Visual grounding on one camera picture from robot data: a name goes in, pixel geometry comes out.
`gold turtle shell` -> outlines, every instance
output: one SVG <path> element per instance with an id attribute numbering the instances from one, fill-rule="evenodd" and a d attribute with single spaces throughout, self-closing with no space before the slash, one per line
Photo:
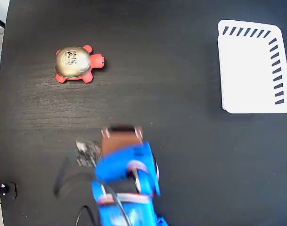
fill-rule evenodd
<path id="1" fill-rule="evenodd" d="M 55 60 L 57 73 L 64 78 L 78 78 L 91 69 L 90 54 L 80 47 L 61 49 Z"/>

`red part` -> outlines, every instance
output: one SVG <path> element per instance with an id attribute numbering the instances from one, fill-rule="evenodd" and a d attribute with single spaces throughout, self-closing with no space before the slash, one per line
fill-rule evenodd
<path id="1" fill-rule="evenodd" d="M 88 72 L 87 74 L 85 74 L 84 76 L 82 76 L 82 80 L 85 82 L 85 83 L 89 83 L 89 82 L 92 82 L 93 80 L 93 75 L 91 72 Z"/>
<path id="2" fill-rule="evenodd" d="M 87 50 L 88 53 L 91 53 L 93 51 L 93 48 L 91 46 L 89 46 L 89 45 L 85 45 L 85 46 L 83 46 L 83 48 L 85 50 Z"/>
<path id="3" fill-rule="evenodd" d="M 101 54 L 94 54 L 91 56 L 91 67 L 102 68 L 105 65 L 105 58 Z"/>
<path id="4" fill-rule="evenodd" d="M 64 81 L 66 81 L 66 79 L 63 78 L 63 77 L 61 77 L 59 74 L 57 74 L 57 75 L 55 76 L 55 78 L 56 78 L 56 80 L 57 80 L 58 82 L 60 82 L 60 83 L 63 83 Z"/>

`toy turtle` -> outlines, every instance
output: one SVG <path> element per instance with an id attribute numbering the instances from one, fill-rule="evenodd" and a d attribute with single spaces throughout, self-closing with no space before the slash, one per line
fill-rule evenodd
<path id="1" fill-rule="evenodd" d="M 66 80 L 82 79 L 85 83 L 93 80 L 92 68 L 102 68 L 105 58 L 101 54 L 91 55 L 92 47 L 67 47 L 57 51 L 55 69 L 56 80 L 63 83 Z"/>

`turtle leg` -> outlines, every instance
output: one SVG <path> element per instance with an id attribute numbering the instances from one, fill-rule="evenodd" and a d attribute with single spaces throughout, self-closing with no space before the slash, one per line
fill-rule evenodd
<path id="1" fill-rule="evenodd" d="M 60 83 L 63 83 L 64 81 L 66 81 L 66 79 L 63 78 L 63 77 L 61 77 L 59 74 L 57 74 L 57 75 L 55 76 L 55 78 L 56 78 L 56 80 L 57 80 L 58 82 L 60 82 Z"/>
<path id="2" fill-rule="evenodd" d="M 85 45 L 85 46 L 83 46 L 83 48 L 85 50 L 87 50 L 88 53 L 91 53 L 93 51 L 93 48 L 91 46 L 89 46 L 89 45 Z"/>
<path id="3" fill-rule="evenodd" d="M 93 75 L 91 72 L 88 72 L 87 74 L 85 74 L 83 77 L 82 77 L 82 80 L 85 82 L 85 83 L 89 83 L 89 82 L 92 82 L 93 80 Z"/>

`white plastic tray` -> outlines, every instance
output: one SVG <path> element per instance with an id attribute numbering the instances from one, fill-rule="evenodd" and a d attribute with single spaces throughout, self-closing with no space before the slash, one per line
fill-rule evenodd
<path id="1" fill-rule="evenodd" d="M 274 25 L 218 24 L 222 107 L 229 113 L 287 113 L 287 60 Z"/>

